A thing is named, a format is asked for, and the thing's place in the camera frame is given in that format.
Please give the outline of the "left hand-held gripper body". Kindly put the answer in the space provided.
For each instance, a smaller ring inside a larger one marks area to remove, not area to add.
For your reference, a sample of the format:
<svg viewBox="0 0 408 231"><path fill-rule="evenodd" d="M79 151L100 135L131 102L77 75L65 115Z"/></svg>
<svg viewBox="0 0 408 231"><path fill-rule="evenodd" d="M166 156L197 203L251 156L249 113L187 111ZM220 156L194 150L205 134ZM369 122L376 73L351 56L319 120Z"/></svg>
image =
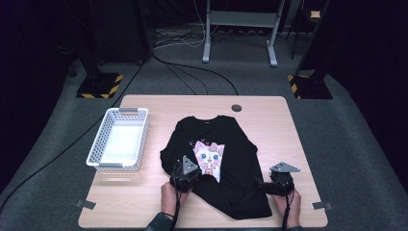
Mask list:
<svg viewBox="0 0 408 231"><path fill-rule="evenodd" d="M177 160L170 174L169 182L176 191L187 193L199 181L202 171L199 165L195 164L187 156Z"/></svg>

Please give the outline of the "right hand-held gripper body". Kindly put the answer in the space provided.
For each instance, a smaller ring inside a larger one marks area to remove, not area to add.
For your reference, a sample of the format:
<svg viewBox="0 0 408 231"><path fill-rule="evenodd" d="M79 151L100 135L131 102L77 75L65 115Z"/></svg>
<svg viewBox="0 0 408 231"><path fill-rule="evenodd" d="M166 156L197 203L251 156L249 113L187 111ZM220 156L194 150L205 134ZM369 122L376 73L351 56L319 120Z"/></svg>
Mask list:
<svg viewBox="0 0 408 231"><path fill-rule="evenodd" d="M264 184L266 193L286 196L294 190L294 182L291 173L300 172L298 167L281 162L269 169L270 182Z"/></svg>

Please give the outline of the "black cat print t-shirt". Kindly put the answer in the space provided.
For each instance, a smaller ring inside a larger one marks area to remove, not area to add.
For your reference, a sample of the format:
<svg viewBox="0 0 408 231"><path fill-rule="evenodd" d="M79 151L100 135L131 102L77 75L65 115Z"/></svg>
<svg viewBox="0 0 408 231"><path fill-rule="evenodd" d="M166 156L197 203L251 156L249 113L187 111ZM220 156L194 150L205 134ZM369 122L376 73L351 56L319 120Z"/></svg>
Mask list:
<svg viewBox="0 0 408 231"><path fill-rule="evenodd" d="M166 173L184 157L196 163L202 176L193 192L227 216L267 218L272 211L257 187L263 178L257 152L235 118L188 116L177 122L160 158Z"/></svg>

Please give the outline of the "person's right hand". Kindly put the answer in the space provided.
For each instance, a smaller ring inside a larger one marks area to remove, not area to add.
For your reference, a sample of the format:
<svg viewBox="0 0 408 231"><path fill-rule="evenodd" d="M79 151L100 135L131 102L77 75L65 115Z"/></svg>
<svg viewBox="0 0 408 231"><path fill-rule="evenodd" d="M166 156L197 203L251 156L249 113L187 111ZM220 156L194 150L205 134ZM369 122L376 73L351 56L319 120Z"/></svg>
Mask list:
<svg viewBox="0 0 408 231"><path fill-rule="evenodd" d="M300 225L301 195L297 190L293 190L287 196L273 194L272 198L282 217L284 227L289 228Z"/></svg>

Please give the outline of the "person's left hand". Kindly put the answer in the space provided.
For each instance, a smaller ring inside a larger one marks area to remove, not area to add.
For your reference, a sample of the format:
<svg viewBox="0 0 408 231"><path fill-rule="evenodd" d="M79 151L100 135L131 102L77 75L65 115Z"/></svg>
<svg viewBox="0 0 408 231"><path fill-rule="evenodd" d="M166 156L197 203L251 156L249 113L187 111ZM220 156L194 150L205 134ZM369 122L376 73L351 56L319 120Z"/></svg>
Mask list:
<svg viewBox="0 0 408 231"><path fill-rule="evenodd" d="M161 186L161 212L174 218L176 202L176 190L170 183L164 183Z"/></svg>

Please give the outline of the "white perforated plastic basket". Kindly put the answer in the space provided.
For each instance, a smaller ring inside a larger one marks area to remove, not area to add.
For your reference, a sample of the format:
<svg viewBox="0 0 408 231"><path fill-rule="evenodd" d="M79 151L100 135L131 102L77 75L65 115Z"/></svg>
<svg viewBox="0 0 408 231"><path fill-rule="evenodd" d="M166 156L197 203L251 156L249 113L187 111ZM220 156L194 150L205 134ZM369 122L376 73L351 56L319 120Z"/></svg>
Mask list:
<svg viewBox="0 0 408 231"><path fill-rule="evenodd" d="M138 171L148 131L146 108L110 108L104 114L86 163L97 170Z"/></svg>

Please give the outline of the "black stand with striped base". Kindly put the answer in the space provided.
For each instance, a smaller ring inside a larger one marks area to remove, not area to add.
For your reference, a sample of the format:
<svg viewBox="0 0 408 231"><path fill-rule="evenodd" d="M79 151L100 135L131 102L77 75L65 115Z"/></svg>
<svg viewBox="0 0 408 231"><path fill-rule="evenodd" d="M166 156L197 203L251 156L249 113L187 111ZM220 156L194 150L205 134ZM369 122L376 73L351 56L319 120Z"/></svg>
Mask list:
<svg viewBox="0 0 408 231"><path fill-rule="evenodd" d="M118 90L119 84L123 78L118 73L101 72L88 50L78 51L83 68L87 77L77 90L79 98L112 98Z"/></svg>
<svg viewBox="0 0 408 231"><path fill-rule="evenodd" d="M300 0L293 23L286 36L286 39L289 39L290 35L293 35L292 59L298 49L309 47L307 42L311 41L314 36L326 2L327 0ZM311 18L311 11L319 11L320 18ZM296 99L332 99L328 87L315 71L310 75L301 75L300 71L301 67L298 67L295 74L288 76L293 96Z"/></svg>

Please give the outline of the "grey bracket at table edge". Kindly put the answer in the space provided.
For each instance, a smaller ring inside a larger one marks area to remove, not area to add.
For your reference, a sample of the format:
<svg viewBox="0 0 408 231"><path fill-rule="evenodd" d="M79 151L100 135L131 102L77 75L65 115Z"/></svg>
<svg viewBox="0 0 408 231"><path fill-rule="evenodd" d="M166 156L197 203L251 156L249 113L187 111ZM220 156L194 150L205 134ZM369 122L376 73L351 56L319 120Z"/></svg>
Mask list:
<svg viewBox="0 0 408 231"><path fill-rule="evenodd" d="M95 207L95 203L87 200L78 200L75 205L79 208L87 208L93 210Z"/></svg>
<svg viewBox="0 0 408 231"><path fill-rule="evenodd" d="M312 203L314 210L323 209L325 211L333 209L333 205L330 202L314 202Z"/></svg>

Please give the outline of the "white metal desk frame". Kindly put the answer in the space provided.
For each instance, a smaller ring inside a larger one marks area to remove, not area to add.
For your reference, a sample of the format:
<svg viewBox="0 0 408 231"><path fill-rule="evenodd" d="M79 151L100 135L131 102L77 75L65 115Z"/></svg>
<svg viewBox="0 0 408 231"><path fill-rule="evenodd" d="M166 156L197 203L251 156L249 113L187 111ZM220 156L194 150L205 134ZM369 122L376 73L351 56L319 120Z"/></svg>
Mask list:
<svg viewBox="0 0 408 231"><path fill-rule="evenodd" d="M267 51L269 64L272 67L277 67L278 62L274 50L274 42L285 2L286 0L279 0L279 6L276 13L245 13L214 11L211 9L211 0L206 0L205 43L202 62L206 64L210 60L212 25L257 27L270 28L272 30L270 39L267 41Z"/></svg>

